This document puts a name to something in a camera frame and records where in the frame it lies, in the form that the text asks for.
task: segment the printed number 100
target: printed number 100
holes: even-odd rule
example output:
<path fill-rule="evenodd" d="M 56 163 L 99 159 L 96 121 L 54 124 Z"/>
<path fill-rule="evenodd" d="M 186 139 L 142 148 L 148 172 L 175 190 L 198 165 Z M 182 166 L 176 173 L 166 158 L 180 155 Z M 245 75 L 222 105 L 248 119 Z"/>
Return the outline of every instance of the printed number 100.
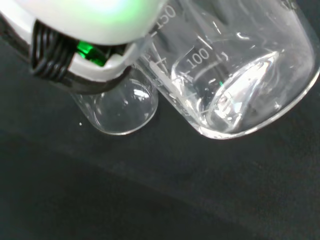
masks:
<path fill-rule="evenodd" d="M 201 48 L 198 53 L 192 55 L 192 59 L 188 58 L 186 61 L 191 64 L 192 69 L 195 69 L 199 64 L 202 64 L 204 60 L 210 57 L 208 51 L 205 48 Z"/>

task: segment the glass beaker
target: glass beaker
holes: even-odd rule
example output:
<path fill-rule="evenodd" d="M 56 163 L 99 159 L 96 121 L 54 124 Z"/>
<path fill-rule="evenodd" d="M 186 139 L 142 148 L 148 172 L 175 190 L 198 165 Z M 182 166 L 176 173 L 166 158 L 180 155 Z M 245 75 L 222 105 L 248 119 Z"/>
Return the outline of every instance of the glass beaker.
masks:
<path fill-rule="evenodd" d="M 127 135 L 145 126 L 158 108 L 158 91 L 132 66 L 113 89 L 95 95 L 71 94 L 87 119 L 109 135 Z"/>
<path fill-rule="evenodd" d="M 202 135 L 255 132 L 319 76 L 320 43 L 294 0 L 171 0 L 138 64 Z"/>

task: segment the white plastic housing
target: white plastic housing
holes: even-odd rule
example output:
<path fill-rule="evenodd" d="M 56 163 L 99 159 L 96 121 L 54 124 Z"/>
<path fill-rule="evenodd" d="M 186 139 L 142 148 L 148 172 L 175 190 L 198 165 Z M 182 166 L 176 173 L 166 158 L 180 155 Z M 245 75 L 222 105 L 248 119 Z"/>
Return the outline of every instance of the white plastic housing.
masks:
<path fill-rule="evenodd" d="M 99 45 L 121 45 L 147 35 L 168 0 L 15 1 L 70 37 Z"/>
<path fill-rule="evenodd" d="M 54 1 L 57 1 L 57 0 L 54 0 L 54 1 L 42 0 L 42 1 L 44 3 L 53 3 Z M 20 2 L 34 3 L 35 1 L 26 0 L 26 1 L 20 1 Z M 19 5 L 16 2 L 16 0 L 5 0 L 5 4 L 0 4 L 0 13 L 2 17 L 4 17 L 6 21 L 11 25 L 14 31 L 19 35 L 19 37 L 23 39 L 28 45 L 30 45 L 32 42 L 33 29 L 34 29 L 34 25 L 37 18 L 30 12 L 26 11 L 21 5 Z M 117 34 L 110 34 L 110 37 L 113 38 L 114 40 L 116 36 Z M 118 54 L 113 55 L 106 62 L 104 66 L 98 66 L 82 58 L 79 54 L 75 53 L 68 71 L 75 74 L 76 76 L 80 76 L 92 82 L 105 83 L 105 82 L 111 81 L 119 77 L 128 66 L 131 66 L 139 58 L 139 56 L 141 55 L 141 52 L 145 50 L 145 48 L 149 45 L 150 41 L 151 41 L 150 37 L 140 38 L 135 41 L 129 41 L 127 39 L 126 42 L 128 42 L 129 44 L 127 45 L 124 55 L 118 55 Z M 102 40 L 100 41 L 100 43 L 103 43 L 104 45 L 108 45 L 106 44 L 106 42 Z"/>

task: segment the black background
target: black background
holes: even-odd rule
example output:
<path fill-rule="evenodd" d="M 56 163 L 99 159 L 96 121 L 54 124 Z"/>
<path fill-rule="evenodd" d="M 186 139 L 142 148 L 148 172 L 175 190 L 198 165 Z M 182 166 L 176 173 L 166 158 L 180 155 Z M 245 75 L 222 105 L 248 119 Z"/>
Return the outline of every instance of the black background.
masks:
<path fill-rule="evenodd" d="M 320 2 L 298 3 L 320 36 Z M 0 240 L 320 239 L 319 83 L 240 139 L 200 136 L 162 97 L 116 137 L 0 49 Z"/>

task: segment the coiled wire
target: coiled wire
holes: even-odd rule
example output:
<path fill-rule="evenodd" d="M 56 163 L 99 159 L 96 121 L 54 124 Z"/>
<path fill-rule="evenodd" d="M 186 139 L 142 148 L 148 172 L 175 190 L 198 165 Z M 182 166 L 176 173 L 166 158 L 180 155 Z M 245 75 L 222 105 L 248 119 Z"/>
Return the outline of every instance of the coiled wire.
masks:
<path fill-rule="evenodd" d="M 30 72 L 42 79 L 60 81 L 68 72 L 78 41 L 36 21 L 29 48 Z"/>

